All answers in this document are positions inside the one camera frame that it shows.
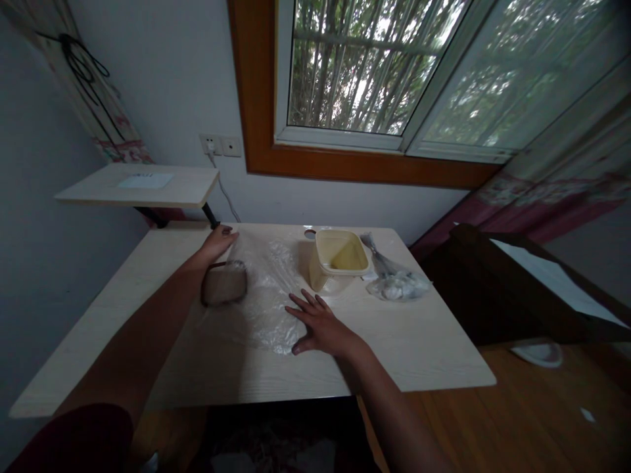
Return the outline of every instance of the hand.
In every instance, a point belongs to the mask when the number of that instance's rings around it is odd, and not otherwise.
[[[307,335],[302,337],[291,350],[294,355],[303,351],[318,349],[335,357],[347,358],[365,345],[355,332],[340,322],[326,302],[317,294],[315,298],[304,289],[302,295],[307,302],[289,294],[289,298],[301,308],[285,306],[285,310],[307,326]]]
[[[197,253],[206,258],[208,260],[208,264],[213,263],[239,237],[238,232],[230,233],[231,231],[232,227],[228,227],[227,225],[218,225],[217,228],[208,235],[208,238],[206,238],[202,248],[200,248]]]

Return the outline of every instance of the electrical socket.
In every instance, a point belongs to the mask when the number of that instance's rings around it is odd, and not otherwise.
[[[241,140],[238,137],[222,137],[222,148],[224,156],[241,156]]]
[[[221,156],[223,154],[222,138],[219,135],[207,135],[205,133],[200,133],[199,141],[202,143],[202,150],[204,151],[204,154],[210,154],[208,152],[208,143],[213,143],[215,145],[215,152],[213,153],[214,156]]]

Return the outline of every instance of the wall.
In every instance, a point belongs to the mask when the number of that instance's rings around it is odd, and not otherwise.
[[[226,1],[149,5],[70,0],[83,40],[112,73],[153,158],[209,166],[199,133],[242,137]],[[392,227],[408,244],[467,194],[248,175],[243,158],[216,162],[243,221]],[[209,203],[220,219],[233,220],[219,189]]]
[[[53,199],[105,161],[38,54],[0,14],[0,471],[45,422],[9,408],[148,229]]]
[[[547,243],[545,248],[631,307],[631,200]]]

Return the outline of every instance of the clear plastic wrap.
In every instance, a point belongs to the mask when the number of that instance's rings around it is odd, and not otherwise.
[[[230,264],[245,267],[245,294],[238,300],[209,307],[201,322],[204,328],[235,343],[290,354],[301,329],[304,332],[300,321],[285,311],[290,303],[289,292],[300,293],[297,244],[265,240],[240,229],[227,260],[228,267]],[[219,276],[214,282],[207,291],[227,294],[233,289],[232,278]],[[214,295],[207,294],[207,298],[213,300]]]
[[[432,287],[432,282],[421,273],[395,263],[377,251],[373,235],[364,233],[362,242],[373,252],[373,263],[378,276],[366,286],[373,296],[393,302],[410,302],[423,297]]]

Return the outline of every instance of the yellow plastic container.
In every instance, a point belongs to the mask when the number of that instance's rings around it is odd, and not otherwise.
[[[309,263],[310,286],[316,292],[340,292],[353,278],[370,270],[362,242],[353,232],[320,230]]]

